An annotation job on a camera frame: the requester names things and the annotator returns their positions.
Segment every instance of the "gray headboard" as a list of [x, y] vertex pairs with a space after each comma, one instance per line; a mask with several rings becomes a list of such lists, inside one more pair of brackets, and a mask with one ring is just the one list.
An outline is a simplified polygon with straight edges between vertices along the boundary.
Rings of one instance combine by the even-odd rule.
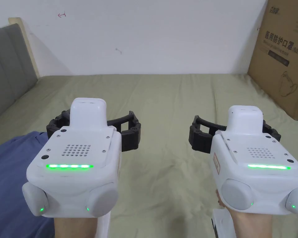
[[0, 115], [37, 80], [19, 25], [0, 28]]

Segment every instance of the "green indicator light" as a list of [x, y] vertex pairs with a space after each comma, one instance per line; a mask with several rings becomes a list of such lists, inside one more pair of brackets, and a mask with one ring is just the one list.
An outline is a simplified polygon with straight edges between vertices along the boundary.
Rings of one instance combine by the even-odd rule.
[[93, 168], [89, 164], [47, 164], [47, 168]]
[[290, 170], [290, 167], [280, 165], [265, 165], [265, 164], [247, 164], [251, 168], [262, 168], [262, 169], [277, 169], [277, 170]]

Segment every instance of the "cardboard box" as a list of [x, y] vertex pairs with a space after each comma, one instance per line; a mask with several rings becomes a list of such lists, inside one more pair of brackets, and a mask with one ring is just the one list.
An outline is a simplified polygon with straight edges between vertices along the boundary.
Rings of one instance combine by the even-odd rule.
[[298, 0], [268, 0], [248, 74], [298, 120]]

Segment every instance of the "human hand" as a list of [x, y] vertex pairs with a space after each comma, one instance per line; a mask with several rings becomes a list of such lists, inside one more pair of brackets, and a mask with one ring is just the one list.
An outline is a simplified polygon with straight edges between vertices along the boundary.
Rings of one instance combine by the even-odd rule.
[[218, 203], [231, 214], [237, 238], [272, 238], [273, 216], [237, 212], [225, 206], [216, 190]]

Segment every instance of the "blue cloth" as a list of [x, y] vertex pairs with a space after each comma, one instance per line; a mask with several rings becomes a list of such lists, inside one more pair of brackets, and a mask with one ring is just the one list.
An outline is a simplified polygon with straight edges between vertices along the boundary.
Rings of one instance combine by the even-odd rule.
[[22, 194], [28, 165], [47, 140], [35, 131], [0, 145], [0, 238], [54, 237], [53, 219], [34, 216]]

